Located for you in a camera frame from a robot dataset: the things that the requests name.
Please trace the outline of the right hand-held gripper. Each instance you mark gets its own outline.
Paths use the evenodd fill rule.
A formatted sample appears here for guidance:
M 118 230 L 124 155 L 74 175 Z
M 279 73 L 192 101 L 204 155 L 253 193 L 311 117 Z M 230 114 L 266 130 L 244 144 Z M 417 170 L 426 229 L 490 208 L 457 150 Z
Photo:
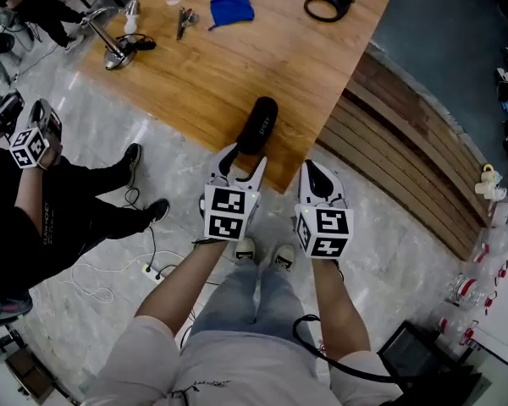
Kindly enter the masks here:
M 312 259 L 340 259 L 353 237 L 354 214 L 337 173 L 313 160 L 301 165 L 295 235 Z

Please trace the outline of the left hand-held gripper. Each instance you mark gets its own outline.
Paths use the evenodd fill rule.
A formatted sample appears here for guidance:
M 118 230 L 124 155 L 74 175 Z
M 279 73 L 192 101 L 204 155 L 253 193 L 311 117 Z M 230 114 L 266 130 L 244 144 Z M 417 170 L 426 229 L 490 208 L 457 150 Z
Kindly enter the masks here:
M 268 159 L 262 157 L 248 178 L 230 184 L 228 175 L 238 153 L 238 144 L 233 143 L 209 162 L 202 200 L 206 239 L 242 240 L 259 204 Z

